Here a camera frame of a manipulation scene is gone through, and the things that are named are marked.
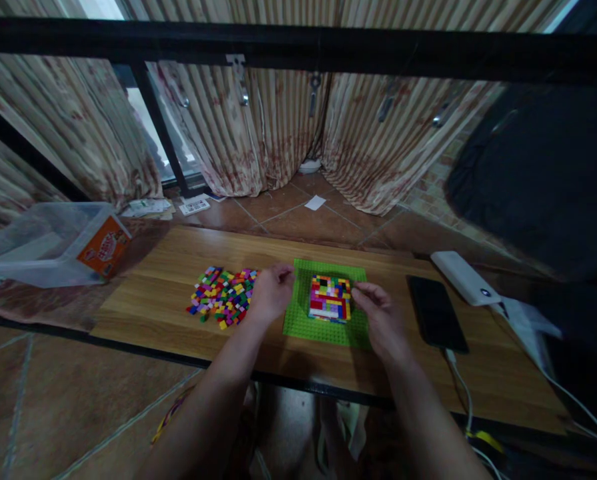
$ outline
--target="hand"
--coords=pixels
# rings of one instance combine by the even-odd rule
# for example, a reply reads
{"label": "hand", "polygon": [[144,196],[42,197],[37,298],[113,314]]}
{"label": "hand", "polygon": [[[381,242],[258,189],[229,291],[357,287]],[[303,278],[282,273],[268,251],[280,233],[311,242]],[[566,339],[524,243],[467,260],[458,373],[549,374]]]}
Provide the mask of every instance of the hand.
{"label": "hand", "polygon": [[358,282],[352,289],[356,305],[367,313],[372,348],[386,367],[412,359],[405,336],[403,315],[392,298],[378,285]]}
{"label": "hand", "polygon": [[256,278],[247,317],[260,321],[265,328],[287,308],[296,277],[287,263],[275,263]]}

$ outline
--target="tiled wall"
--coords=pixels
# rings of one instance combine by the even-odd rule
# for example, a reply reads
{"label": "tiled wall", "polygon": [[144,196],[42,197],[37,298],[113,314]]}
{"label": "tiled wall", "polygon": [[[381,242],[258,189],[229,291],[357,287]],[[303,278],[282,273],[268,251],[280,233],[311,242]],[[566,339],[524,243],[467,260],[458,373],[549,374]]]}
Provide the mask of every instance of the tiled wall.
{"label": "tiled wall", "polygon": [[497,91],[491,95],[488,102],[483,104],[481,109],[476,112],[461,133],[449,144],[447,149],[431,166],[427,173],[414,185],[414,188],[412,188],[400,205],[425,218],[439,223],[440,225],[460,232],[466,237],[482,243],[503,255],[529,264],[537,270],[553,276],[551,270],[543,264],[528,258],[511,245],[505,245],[495,235],[459,218],[447,202],[444,187],[452,168],[454,168],[456,159],[460,155],[472,132],[474,132],[484,115],[487,113],[487,110],[494,104],[504,90],[505,88],[503,86],[497,88]]}

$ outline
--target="white power bank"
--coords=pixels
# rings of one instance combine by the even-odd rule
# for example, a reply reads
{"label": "white power bank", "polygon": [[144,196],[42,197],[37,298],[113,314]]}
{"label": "white power bank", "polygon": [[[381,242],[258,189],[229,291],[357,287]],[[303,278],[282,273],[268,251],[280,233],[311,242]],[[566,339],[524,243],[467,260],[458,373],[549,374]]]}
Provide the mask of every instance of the white power bank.
{"label": "white power bank", "polygon": [[432,253],[432,261],[470,305],[480,307],[501,302],[496,290],[457,252]]}

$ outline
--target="orange label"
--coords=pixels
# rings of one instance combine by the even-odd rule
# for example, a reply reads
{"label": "orange label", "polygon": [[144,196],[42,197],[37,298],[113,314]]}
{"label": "orange label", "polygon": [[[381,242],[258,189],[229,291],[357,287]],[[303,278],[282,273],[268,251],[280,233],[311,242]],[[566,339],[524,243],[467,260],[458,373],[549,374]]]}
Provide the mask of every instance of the orange label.
{"label": "orange label", "polygon": [[125,253],[129,240],[118,222],[109,217],[77,258],[90,269],[109,278],[120,257]]}

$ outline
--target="pile of lego bricks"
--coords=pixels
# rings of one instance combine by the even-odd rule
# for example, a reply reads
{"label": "pile of lego bricks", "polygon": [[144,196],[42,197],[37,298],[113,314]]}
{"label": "pile of lego bricks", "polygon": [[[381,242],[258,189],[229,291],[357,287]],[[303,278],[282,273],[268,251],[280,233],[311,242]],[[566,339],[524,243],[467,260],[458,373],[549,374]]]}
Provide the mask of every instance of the pile of lego bricks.
{"label": "pile of lego bricks", "polygon": [[187,311],[192,315],[200,312],[201,322],[214,314],[222,330],[239,324],[247,315],[257,275],[258,272],[251,269],[233,275],[222,268],[209,267],[194,285],[196,291]]}
{"label": "pile of lego bricks", "polygon": [[314,275],[310,291],[310,317],[332,323],[347,323],[352,318],[352,283],[348,279]]}

